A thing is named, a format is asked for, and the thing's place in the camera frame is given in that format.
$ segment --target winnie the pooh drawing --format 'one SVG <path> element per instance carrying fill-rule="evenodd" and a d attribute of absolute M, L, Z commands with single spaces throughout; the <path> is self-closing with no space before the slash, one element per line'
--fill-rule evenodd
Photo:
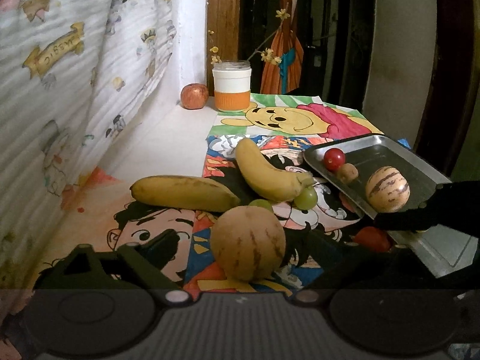
<path fill-rule="evenodd" d="M 258 126 L 292 135 L 319 135 L 322 138 L 344 139 L 358 135 L 382 134 L 368 120 L 352 116 L 338 108 L 323 104 L 299 104 L 290 107 L 261 107 L 250 102 L 244 110 L 245 119 L 225 118 L 228 126 Z"/>

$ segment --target cup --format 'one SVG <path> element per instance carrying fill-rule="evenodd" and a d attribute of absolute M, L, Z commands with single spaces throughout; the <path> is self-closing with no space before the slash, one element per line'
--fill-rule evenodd
<path fill-rule="evenodd" d="M 250 62 L 216 63 L 212 72 L 215 107 L 222 112 L 240 112 L 247 109 L 250 105 Z"/>

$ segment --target red tomato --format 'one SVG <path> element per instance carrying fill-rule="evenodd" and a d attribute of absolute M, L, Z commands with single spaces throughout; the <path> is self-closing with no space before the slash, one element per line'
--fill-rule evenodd
<path fill-rule="evenodd" d="M 327 170 L 330 172 L 336 171 L 344 163 L 345 153 L 336 147 L 328 149 L 323 155 L 323 165 L 325 165 L 325 168 L 327 168 Z"/>
<path fill-rule="evenodd" d="M 388 234 L 372 226 L 364 227 L 352 241 L 376 253 L 387 252 L 392 247 Z"/>

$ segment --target orange cloth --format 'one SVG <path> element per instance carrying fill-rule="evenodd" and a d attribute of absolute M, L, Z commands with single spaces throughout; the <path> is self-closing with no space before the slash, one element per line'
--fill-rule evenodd
<path fill-rule="evenodd" d="M 275 34 L 272 46 L 270 48 L 273 50 L 275 56 L 279 57 L 282 57 L 284 54 L 288 53 L 292 47 L 295 48 L 295 61 L 289 66 L 287 75 L 286 92 L 290 92 L 298 88 L 300 85 L 303 48 L 297 39 L 297 9 L 295 7 L 295 12 L 292 14 L 293 0 L 280 0 L 280 3 L 282 9 L 286 9 L 286 12 L 290 15 L 290 17 L 283 21 L 281 27 Z M 265 63 L 260 93 L 265 95 L 282 94 L 282 79 L 280 77 L 280 68 L 278 66 L 274 66 L 268 62 Z"/>

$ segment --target gray ribbed panel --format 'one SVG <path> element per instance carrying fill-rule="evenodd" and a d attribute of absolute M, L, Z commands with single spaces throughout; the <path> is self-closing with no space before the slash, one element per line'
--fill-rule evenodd
<path fill-rule="evenodd" d="M 58 360 L 41 355 L 38 360 Z M 203 294 L 168 310 L 141 344 L 115 360 L 384 360 L 340 339 L 319 311 L 282 294 Z M 422 360 L 448 360 L 438 353 Z"/>

